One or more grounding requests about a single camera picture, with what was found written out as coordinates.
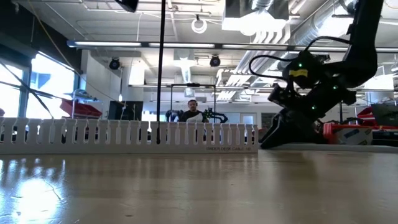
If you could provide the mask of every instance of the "black robotic arm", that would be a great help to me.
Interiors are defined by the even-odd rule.
[[[228,121],[228,118],[227,118],[227,116],[225,116],[225,114],[213,112],[212,108],[208,108],[207,110],[205,110],[203,112],[203,117],[206,119],[208,119],[208,118],[218,119],[220,121],[220,124],[224,124]]]
[[[277,114],[270,130],[263,137],[261,147],[267,149],[290,142],[322,143],[322,136],[313,124],[336,104],[347,105],[356,101],[356,92],[347,88],[362,85],[377,70],[377,53],[374,46],[383,0],[359,0],[353,23],[349,27],[349,44],[342,62],[323,64],[308,48],[284,69],[286,88],[276,85],[269,100],[284,109]],[[337,39],[318,37],[318,39]],[[293,82],[311,91],[301,96],[293,89]]]

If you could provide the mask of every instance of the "ceiling pipe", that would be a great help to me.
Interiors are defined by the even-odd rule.
[[[175,8],[172,4],[172,0],[167,0],[167,7],[168,9],[172,10],[173,8]],[[174,21],[174,13],[172,12],[170,14],[170,18],[172,18],[172,27],[173,27],[173,33],[174,33],[174,37],[175,37],[175,41],[178,42],[178,33],[177,33],[177,28],[175,26],[175,21]]]
[[[284,34],[282,38],[278,41],[278,44],[284,44],[290,39],[290,26],[285,26],[284,28]],[[264,51],[262,54],[274,54],[275,51]],[[255,63],[252,67],[254,71],[259,70],[267,61],[269,58],[265,58],[265,60],[259,60],[257,63]]]
[[[18,3],[25,3],[26,0],[18,0],[16,1]],[[89,3],[104,3],[104,1],[61,1],[61,0],[30,0],[30,2],[39,2],[39,3],[59,3],[59,4],[84,4],[85,2]],[[160,5],[161,2],[155,2],[155,1],[139,1],[139,4],[155,4],[155,5]],[[181,6],[217,6],[217,3],[215,2],[203,2],[201,1],[200,3],[194,3],[194,2],[174,2],[175,5],[181,5]]]
[[[284,31],[285,31],[285,29],[276,32],[275,37],[270,41],[270,43],[278,44],[280,42],[280,40],[283,39],[283,37],[284,37]],[[260,52],[259,54],[268,54],[268,53],[269,53],[268,51],[264,51],[264,52]],[[256,60],[255,62],[252,63],[252,67],[253,68],[258,67],[260,63],[261,63],[261,60]],[[244,68],[243,72],[244,73],[249,72],[249,65],[247,65],[246,68]]]
[[[314,13],[299,29],[295,31],[295,33],[290,38],[291,45],[307,45],[314,38],[319,36],[320,29],[323,27],[324,22],[331,18],[333,13],[342,8],[340,4],[341,0],[329,0],[325,4],[323,4],[317,11]],[[355,0],[342,0],[346,5],[355,1]],[[296,55],[287,54],[285,52],[278,52],[274,54],[276,57],[283,58],[293,58]],[[271,65],[274,63],[274,60],[267,60],[257,73],[264,73],[267,71]]]
[[[299,0],[297,4],[292,8],[291,13],[292,14],[297,14],[299,10],[304,6],[305,2],[307,0]]]
[[[293,7],[293,5],[296,3],[296,1],[297,1],[297,0],[289,0],[289,3],[288,3],[289,11],[292,10],[292,7]]]
[[[115,12],[115,13],[131,13],[121,9],[87,9],[91,12]],[[135,13],[147,13],[147,14],[160,14],[160,10],[137,10]],[[179,15],[199,15],[199,16],[211,16],[211,12],[198,12],[198,11],[179,11],[179,10],[166,10],[166,14],[179,14]]]
[[[260,36],[260,38],[258,38],[257,42],[255,42],[254,44],[268,44],[269,41],[273,38],[274,33],[261,31],[259,36]],[[238,66],[236,67],[236,69],[235,69],[236,73],[242,73],[243,69],[248,65],[250,59],[252,59],[258,53],[259,52],[256,52],[256,51],[247,51],[243,55],[243,58],[239,62]]]

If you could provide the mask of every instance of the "wooden table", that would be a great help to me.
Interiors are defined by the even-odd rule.
[[[0,157],[0,223],[397,223],[398,155]]]

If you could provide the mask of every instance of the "glass window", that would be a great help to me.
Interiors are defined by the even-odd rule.
[[[62,100],[59,98],[47,98],[44,96],[39,96],[39,98],[43,101],[43,103],[49,108],[52,116],[55,119],[60,119],[62,116],[69,117],[69,114],[64,112],[60,108]],[[49,119],[51,118],[49,112],[44,109],[44,107],[40,104],[40,102],[36,99],[34,95],[29,94],[29,100],[27,102],[26,109],[26,117],[27,118],[41,118],[41,119]]]
[[[22,79],[22,74],[24,73],[21,69],[13,67],[11,65],[6,65],[9,70],[11,70],[14,74],[18,76],[18,78]],[[0,81],[14,84],[14,85],[21,85],[21,83],[10,73],[3,65],[0,65]]]
[[[74,81],[74,72],[65,68],[56,61],[53,61],[41,54],[37,54],[36,58],[32,60],[30,87],[33,90],[39,90],[70,100],[71,97],[66,95],[66,93],[73,92]],[[40,95],[39,97],[49,108],[55,119],[62,118],[62,116],[69,117],[69,115],[60,108],[62,103],[61,99],[49,98]],[[29,94],[26,117],[41,119],[51,118],[49,113],[32,94]]]
[[[143,111],[141,116],[142,121],[156,121],[156,112]],[[160,112],[160,121],[166,121],[166,113]]]
[[[64,98],[65,93],[73,92],[74,81],[74,72],[59,63],[41,54],[32,60],[30,87],[33,90]]]
[[[6,65],[15,75],[22,79],[23,71],[11,65]],[[21,98],[21,91],[19,87],[21,83],[10,73],[6,68],[0,65],[0,81],[4,83],[13,84],[10,86],[0,83],[0,109],[4,110],[5,117],[16,118],[19,114],[19,105]]]
[[[0,84],[0,108],[5,112],[4,117],[18,117],[20,94],[21,91],[19,89]]]

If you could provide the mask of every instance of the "man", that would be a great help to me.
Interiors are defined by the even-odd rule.
[[[184,112],[181,116],[179,122],[204,122],[208,123],[209,121],[203,117],[203,113],[197,110],[198,102],[196,100],[188,101],[188,108],[189,110]]]

